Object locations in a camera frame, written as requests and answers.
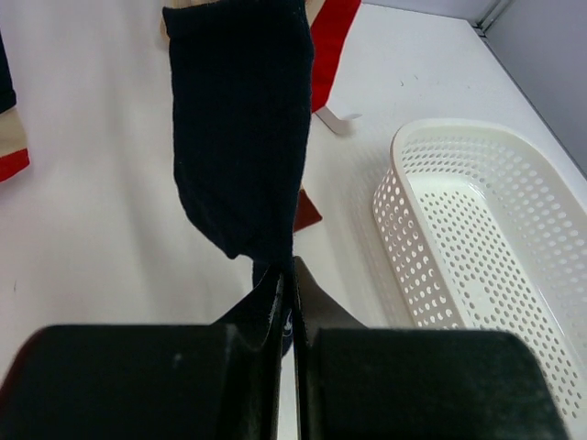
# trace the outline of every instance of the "red fabric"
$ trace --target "red fabric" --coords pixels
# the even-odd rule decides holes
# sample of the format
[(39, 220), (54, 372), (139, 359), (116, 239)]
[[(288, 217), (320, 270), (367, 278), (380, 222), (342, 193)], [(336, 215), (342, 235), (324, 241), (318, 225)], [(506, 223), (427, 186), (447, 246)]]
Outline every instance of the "red fabric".
[(312, 113), (327, 103), (340, 54), (360, 0), (326, 0), (312, 24), (315, 56), (312, 70)]
[(25, 169), (29, 163), (26, 148), (0, 158), (0, 182)]
[(322, 220), (322, 215), (317, 211), (312, 201), (308, 198), (304, 190), (300, 190), (299, 200), (297, 203), (297, 212), (295, 213), (295, 222), (293, 231), (309, 227)]

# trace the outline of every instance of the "white table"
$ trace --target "white table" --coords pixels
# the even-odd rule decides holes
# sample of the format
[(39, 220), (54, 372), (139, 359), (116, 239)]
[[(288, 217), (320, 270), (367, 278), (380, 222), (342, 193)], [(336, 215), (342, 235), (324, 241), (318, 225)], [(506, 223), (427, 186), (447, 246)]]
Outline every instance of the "white table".
[[(57, 323), (209, 323), (250, 287), (185, 219), (172, 180), (172, 97), (160, 8), (144, 0), (5, 0), (0, 28), (33, 166), (0, 184), (0, 376)], [(334, 93), (363, 113), (352, 137), (312, 125), (305, 188), (325, 217), (295, 251), (367, 325), (410, 325), (371, 197), (393, 133), (423, 117), (508, 125), (587, 207), (587, 182), (462, 20), (361, 7)], [(280, 438), (295, 438), (292, 356)]]

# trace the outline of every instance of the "gray wall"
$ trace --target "gray wall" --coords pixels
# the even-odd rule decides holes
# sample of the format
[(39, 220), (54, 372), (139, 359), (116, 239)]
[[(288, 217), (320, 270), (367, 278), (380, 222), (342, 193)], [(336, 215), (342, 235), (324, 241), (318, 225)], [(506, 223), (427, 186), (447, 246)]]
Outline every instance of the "gray wall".
[(587, 172), (586, 0), (515, 0), (489, 29), (495, 55)]
[(374, 5), (398, 7), (439, 16), (475, 21), (485, 14), (493, 0), (364, 0)]

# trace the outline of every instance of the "dark blue fabric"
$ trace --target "dark blue fabric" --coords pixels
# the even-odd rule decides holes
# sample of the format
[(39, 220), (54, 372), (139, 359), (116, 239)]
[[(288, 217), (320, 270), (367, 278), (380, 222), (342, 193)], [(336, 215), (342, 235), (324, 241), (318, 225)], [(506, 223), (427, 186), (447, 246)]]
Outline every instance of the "dark blue fabric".
[(311, 115), (304, 2), (222, 0), (163, 16), (184, 210), (229, 258), (290, 270)]
[(8, 69), (8, 60), (4, 50), (2, 34), (0, 34), (0, 113), (17, 104), (17, 95), (12, 88), (12, 79)]

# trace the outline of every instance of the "white surface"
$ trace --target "white surface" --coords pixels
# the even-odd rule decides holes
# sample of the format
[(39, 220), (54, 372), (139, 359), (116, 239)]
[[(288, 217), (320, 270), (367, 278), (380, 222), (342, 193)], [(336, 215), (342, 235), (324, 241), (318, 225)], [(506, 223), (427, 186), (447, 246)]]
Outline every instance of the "white surface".
[(366, 3), (476, 21), (484, 16), (494, 2), (495, 0), (368, 0)]
[(505, 68), (587, 173), (587, 2), (515, 0), (487, 33)]
[(415, 323), (518, 335), (584, 438), (587, 215), (537, 150), (502, 126), (413, 122), (373, 213)]
[[(0, 5), (34, 163), (0, 185), (0, 370), (43, 325), (206, 323), (249, 289), (249, 262), (226, 260), (177, 199), (157, 3)], [(395, 303), (379, 300), (371, 272), (393, 278), (383, 248), (363, 246), (377, 235), (371, 198), (400, 125), (435, 116), (507, 124), (587, 206), (585, 181), (465, 21), (362, 6), (335, 93), (363, 116), (348, 138), (314, 118), (305, 188), (325, 219), (295, 247), (367, 325), (411, 325), (399, 292)], [(284, 371), (280, 436), (289, 439), (294, 377)]]

